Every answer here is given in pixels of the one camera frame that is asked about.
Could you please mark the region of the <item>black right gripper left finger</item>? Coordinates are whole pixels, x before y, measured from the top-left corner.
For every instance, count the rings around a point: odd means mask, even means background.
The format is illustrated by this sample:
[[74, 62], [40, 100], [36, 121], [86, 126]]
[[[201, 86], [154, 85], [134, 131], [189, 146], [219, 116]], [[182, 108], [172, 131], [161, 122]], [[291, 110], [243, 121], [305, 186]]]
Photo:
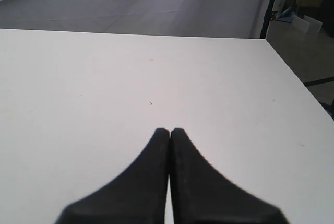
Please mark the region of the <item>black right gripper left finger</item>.
[[133, 163], [113, 181], [68, 205], [58, 223], [164, 223], [169, 131], [155, 130]]

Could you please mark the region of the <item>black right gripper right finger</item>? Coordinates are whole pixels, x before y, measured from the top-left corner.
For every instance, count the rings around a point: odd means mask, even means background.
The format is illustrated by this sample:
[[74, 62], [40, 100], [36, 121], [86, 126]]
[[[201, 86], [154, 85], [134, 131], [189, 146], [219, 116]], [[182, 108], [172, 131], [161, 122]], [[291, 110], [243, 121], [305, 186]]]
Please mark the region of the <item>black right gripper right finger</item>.
[[181, 128], [170, 137], [174, 223], [288, 223], [281, 210], [221, 175]]

